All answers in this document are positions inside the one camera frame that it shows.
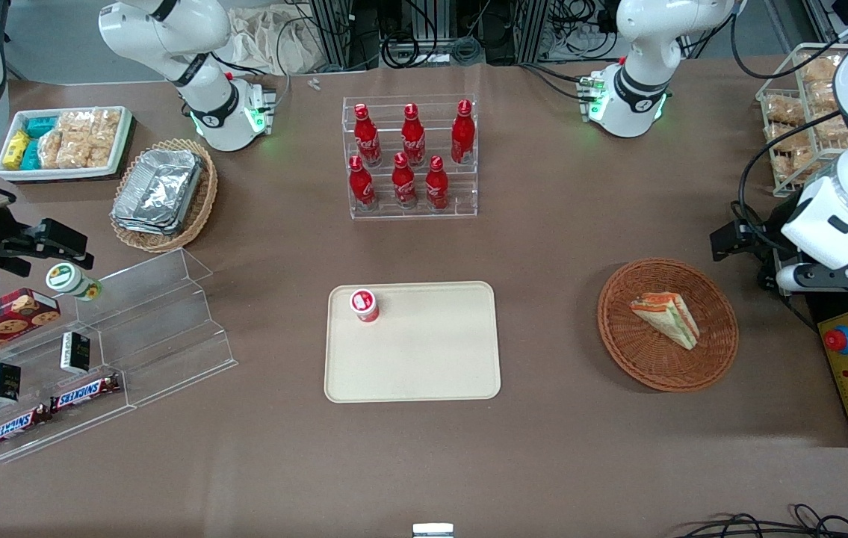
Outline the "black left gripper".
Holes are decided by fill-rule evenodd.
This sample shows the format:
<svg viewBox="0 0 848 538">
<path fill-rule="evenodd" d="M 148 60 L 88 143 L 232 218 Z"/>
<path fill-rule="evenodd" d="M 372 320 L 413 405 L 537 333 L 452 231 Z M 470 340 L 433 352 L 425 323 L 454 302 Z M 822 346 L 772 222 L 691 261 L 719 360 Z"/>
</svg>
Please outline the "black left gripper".
<svg viewBox="0 0 848 538">
<path fill-rule="evenodd" d="M 763 226 L 749 220 L 730 221 L 710 233 L 711 258 L 721 262 L 728 256 L 747 254 L 760 262 L 773 263 L 776 248 Z"/>
</svg>

